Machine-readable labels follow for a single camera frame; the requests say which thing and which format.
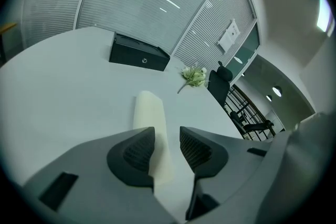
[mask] table top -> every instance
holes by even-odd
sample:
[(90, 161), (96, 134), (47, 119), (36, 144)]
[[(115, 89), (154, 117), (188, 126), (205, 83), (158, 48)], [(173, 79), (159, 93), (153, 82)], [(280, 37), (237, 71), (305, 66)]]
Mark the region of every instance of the table top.
[(17, 23), (8, 23), (0, 26), (0, 35), (2, 35), (4, 32), (10, 30), (14, 26), (16, 26)]
[(184, 218), (193, 172), (180, 151), (180, 126), (241, 138), (204, 87), (185, 87), (183, 63), (164, 72), (110, 63), (114, 33), (97, 27), (66, 32), (35, 44), (0, 69), (0, 149), (9, 177), (22, 185), (70, 148), (132, 129), (136, 96), (162, 99), (175, 179), (161, 203)]

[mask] black chair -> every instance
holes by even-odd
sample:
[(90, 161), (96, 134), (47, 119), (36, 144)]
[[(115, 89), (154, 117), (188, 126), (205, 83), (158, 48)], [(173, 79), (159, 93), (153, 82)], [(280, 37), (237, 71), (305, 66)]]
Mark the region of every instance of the black chair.
[(209, 76), (208, 90), (223, 108), (230, 89), (230, 81), (233, 78), (232, 72), (218, 62), (217, 72), (212, 70)]

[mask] black railing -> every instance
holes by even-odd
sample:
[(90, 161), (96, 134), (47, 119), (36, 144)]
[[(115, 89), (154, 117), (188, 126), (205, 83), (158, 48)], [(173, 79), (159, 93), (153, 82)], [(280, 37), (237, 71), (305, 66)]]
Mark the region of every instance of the black railing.
[[(242, 90), (238, 86), (233, 85), (230, 88), (226, 101), (228, 100), (231, 101), (234, 107), (232, 108), (228, 102), (226, 102), (226, 105), (228, 106), (228, 108), (230, 108), (231, 111), (236, 111), (237, 114), (240, 114), (240, 122), (245, 121), (247, 124), (266, 122), (265, 116), (259, 111), (259, 109), (250, 100), (250, 98), (246, 94), (244, 94), (244, 92), (242, 92)], [(272, 134), (272, 137), (274, 137), (275, 132), (272, 127), (269, 128), (269, 131)], [(243, 137), (245, 139), (253, 140), (251, 133), (254, 133), (260, 141), (270, 138), (266, 135), (265, 131), (247, 132), (245, 135), (243, 135)]]

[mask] beige foam block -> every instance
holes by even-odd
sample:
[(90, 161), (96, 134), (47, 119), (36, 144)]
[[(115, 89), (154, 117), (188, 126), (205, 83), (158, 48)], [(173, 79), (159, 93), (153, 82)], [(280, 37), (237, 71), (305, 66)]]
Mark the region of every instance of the beige foam block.
[(149, 91), (142, 91), (136, 98), (133, 128), (155, 128), (155, 149), (150, 160), (149, 175), (155, 187), (174, 178), (172, 159), (168, 147), (166, 119), (162, 100)]

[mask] chair backrest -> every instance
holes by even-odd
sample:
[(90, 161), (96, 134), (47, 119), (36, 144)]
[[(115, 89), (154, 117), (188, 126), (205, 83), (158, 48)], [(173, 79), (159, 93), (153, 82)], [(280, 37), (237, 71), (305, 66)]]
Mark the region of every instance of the chair backrest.
[(223, 80), (216, 71), (212, 70), (209, 76), (208, 90), (223, 108), (230, 89), (230, 83)]

